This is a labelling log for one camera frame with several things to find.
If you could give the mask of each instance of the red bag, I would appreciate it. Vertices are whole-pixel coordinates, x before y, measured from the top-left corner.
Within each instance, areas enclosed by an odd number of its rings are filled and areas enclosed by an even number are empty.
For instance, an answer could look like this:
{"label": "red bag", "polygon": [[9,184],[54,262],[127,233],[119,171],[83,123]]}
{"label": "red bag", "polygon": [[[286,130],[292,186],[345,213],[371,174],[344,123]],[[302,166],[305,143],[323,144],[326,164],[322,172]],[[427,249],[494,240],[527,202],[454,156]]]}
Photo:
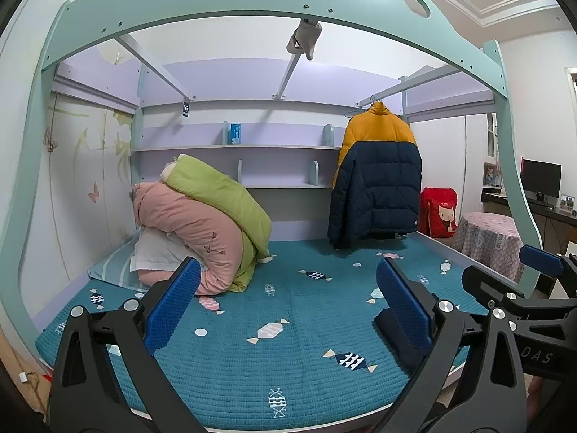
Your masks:
{"label": "red bag", "polygon": [[439,202],[434,198],[429,200],[429,231],[432,238],[452,238],[457,231],[455,208],[457,201],[452,203]]}
{"label": "red bag", "polygon": [[429,226],[429,202],[435,199],[439,203],[445,203],[452,205],[454,209],[457,209],[457,192],[453,189],[434,189],[426,187],[420,193],[420,211],[419,211],[419,226],[418,231],[426,235],[431,234],[431,228]]}

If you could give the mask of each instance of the navy and yellow jacket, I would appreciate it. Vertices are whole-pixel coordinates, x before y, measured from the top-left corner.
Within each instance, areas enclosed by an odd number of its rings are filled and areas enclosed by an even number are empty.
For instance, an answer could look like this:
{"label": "navy and yellow jacket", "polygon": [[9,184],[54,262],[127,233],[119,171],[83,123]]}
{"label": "navy and yellow jacket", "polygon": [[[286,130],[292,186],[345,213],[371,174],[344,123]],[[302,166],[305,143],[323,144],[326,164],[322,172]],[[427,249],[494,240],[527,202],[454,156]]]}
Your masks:
{"label": "navy and yellow jacket", "polygon": [[351,119],[331,195],[334,247],[417,230],[421,160],[409,126],[382,102]]}

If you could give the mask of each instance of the green blanket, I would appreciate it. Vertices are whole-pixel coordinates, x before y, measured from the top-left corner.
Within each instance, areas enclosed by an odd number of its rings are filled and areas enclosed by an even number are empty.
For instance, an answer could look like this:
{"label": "green blanket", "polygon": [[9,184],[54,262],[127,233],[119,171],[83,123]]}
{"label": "green blanket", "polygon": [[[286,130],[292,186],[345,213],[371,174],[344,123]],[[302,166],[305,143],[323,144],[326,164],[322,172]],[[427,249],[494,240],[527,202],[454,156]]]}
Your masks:
{"label": "green blanket", "polygon": [[242,230],[242,261],[231,292],[243,292],[252,279],[256,260],[269,256],[270,218],[238,182],[186,154],[178,156],[166,185],[230,217]]}

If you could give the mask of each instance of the computer monitor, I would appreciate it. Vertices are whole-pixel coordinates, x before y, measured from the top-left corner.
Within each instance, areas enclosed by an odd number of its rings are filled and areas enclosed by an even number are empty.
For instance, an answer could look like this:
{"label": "computer monitor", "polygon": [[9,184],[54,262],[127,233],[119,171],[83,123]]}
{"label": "computer monitor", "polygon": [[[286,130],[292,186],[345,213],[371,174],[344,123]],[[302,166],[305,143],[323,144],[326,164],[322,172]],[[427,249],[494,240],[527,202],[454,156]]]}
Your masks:
{"label": "computer monitor", "polygon": [[523,159],[521,164],[523,189],[535,192],[538,200],[543,196],[559,197],[561,188],[561,165]]}

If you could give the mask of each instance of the blue gripper pad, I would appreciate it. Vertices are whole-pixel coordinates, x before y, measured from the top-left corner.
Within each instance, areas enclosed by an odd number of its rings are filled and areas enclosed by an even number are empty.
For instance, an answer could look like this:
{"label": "blue gripper pad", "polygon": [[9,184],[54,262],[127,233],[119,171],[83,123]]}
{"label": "blue gripper pad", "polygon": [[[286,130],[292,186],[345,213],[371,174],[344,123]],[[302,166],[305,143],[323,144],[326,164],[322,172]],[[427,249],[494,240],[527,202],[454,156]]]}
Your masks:
{"label": "blue gripper pad", "polygon": [[200,273],[198,262],[190,259],[148,315],[144,344],[150,354],[168,344],[200,285]]}
{"label": "blue gripper pad", "polygon": [[519,251],[519,260],[523,265],[553,277],[561,276],[564,269],[563,262],[558,255],[550,254],[533,246],[523,246]]}
{"label": "blue gripper pad", "polygon": [[427,354],[433,346],[431,320],[403,278],[385,258],[377,266],[377,286],[411,346]]}

